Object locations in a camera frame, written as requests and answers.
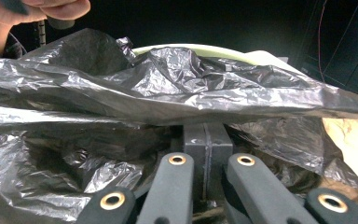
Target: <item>black plastic bag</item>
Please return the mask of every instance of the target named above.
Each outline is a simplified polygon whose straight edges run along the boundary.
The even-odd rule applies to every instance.
[[[358,119],[358,95],[304,75],[199,58],[190,49],[153,49],[133,58],[130,47],[128,39],[84,30],[20,60],[0,59],[0,223],[74,222],[89,193],[107,183],[134,189],[150,181],[157,152],[169,147],[166,125],[272,122],[278,128],[269,134],[279,134],[291,130],[280,130],[280,120]],[[259,136],[244,142],[269,142],[269,134],[230,126]],[[270,145],[270,151],[255,149],[289,162],[289,170],[342,172],[336,180],[353,180],[358,188],[330,145],[320,144],[323,152],[315,155]]]

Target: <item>plastic bag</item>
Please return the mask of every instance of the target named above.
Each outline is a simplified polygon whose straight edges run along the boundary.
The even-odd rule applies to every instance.
[[[150,181],[172,137],[165,125],[358,119],[358,95],[278,67],[200,58],[190,49],[133,58],[130,48],[128,39],[84,30],[20,60],[0,59],[0,223],[74,222],[89,193]],[[320,160],[341,157],[334,148],[321,153],[269,154],[288,161],[286,170],[296,164],[324,174]]]

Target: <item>wire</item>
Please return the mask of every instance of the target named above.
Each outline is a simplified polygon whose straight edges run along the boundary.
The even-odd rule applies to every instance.
[[[319,28],[318,28],[318,65],[319,65],[319,72],[321,73],[322,81],[325,83],[324,80],[324,73],[322,72],[321,66],[321,27],[322,27],[322,20],[324,18],[324,9],[326,6],[327,0],[324,0],[324,6],[321,12],[321,19],[319,20]]]

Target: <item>finger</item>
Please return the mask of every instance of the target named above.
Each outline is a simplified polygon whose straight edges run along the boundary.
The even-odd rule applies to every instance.
[[[89,0],[77,0],[73,3],[59,7],[41,7],[46,15],[59,20],[75,20],[90,11]]]
[[[32,7],[59,7],[74,3],[76,0],[22,0],[26,5]]]

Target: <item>black plastic part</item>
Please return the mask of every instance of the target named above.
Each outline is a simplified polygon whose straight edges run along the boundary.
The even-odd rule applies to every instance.
[[[75,25],[75,21],[62,21],[48,17],[48,24],[50,24],[50,26],[54,29],[65,30],[73,27]]]
[[[186,162],[172,164],[172,156],[183,157]],[[191,223],[193,174],[194,161],[190,156],[179,152],[164,156],[137,223]]]
[[[339,213],[323,206],[319,201],[320,195],[333,195],[339,198],[348,206],[348,211]],[[307,195],[305,208],[319,221],[321,224],[353,224],[358,223],[358,205],[345,197],[344,195],[331,189],[313,189]]]
[[[222,200],[224,192],[221,185],[222,167],[227,165],[233,152],[233,144],[222,123],[204,125],[207,139],[206,195],[208,200]]]
[[[252,224],[252,220],[225,201],[225,214],[229,224]]]
[[[184,152],[194,160],[193,199],[195,202],[206,200],[204,185],[204,166],[206,139],[203,124],[185,125]]]
[[[101,199],[112,192],[121,192],[125,196],[124,203],[112,210],[101,208]],[[76,224],[131,224],[136,221],[135,196],[129,189],[122,187],[106,187],[98,191],[77,218]]]
[[[251,158],[255,164],[240,164],[238,158],[241,156]],[[254,224],[317,223],[269,168],[255,156],[244,153],[231,156],[228,161],[227,179],[237,191]]]

